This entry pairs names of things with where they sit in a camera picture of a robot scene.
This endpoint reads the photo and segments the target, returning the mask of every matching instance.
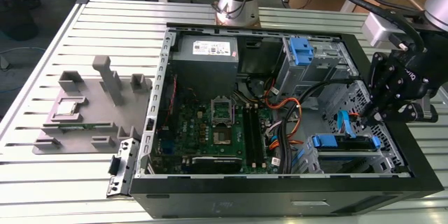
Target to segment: power supply label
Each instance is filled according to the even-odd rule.
[[[231,43],[221,41],[195,41],[194,55],[231,56]]]

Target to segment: metal bracket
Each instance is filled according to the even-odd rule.
[[[423,118],[431,119],[433,118],[433,112],[431,112],[431,97],[430,94],[427,94],[422,99],[417,100],[417,103],[421,104],[422,110],[423,110]]]
[[[113,175],[107,188],[107,198],[131,197],[131,180],[135,173],[135,163],[139,151],[139,140],[130,138],[121,143],[118,156],[113,157],[110,174]]]

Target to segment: motherboard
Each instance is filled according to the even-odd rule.
[[[267,160],[262,131],[271,110],[237,105],[218,98],[210,104],[183,104],[178,129],[159,133],[153,167],[159,174],[277,172]]]

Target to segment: small green circuit board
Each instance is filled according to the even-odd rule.
[[[237,157],[243,160],[242,174],[273,173],[271,160],[267,159],[265,139],[261,139],[266,159],[266,168],[246,164],[245,122],[242,106],[235,106],[234,125],[213,126],[213,108],[210,104],[183,105],[179,110],[178,134],[174,141],[174,153],[162,154],[165,173],[182,174],[179,161],[183,157],[213,156]],[[215,116],[227,116],[225,108],[215,109]],[[271,119],[271,111],[259,109],[261,120]]]

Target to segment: blue plastic clip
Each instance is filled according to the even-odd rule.
[[[309,66],[315,58],[315,48],[310,45],[309,40],[303,38],[291,38],[290,42],[297,65]]]
[[[342,110],[341,112],[338,112],[338,130],[341,133],[347,133],[351,138],[357,138],[357,134],[353,130],[353,126],[351,126],[351,121],[350,121],[350,117],[349,117],[349,112],[346,110]]]
[[[314,136],[315,147],[338,147],[337,137],[334,135]]]
[[[373,142],[374,142],[374,145],[375,145],[377,149],[382,148],[382,140],[379,139],[378,136],[373,137]]]

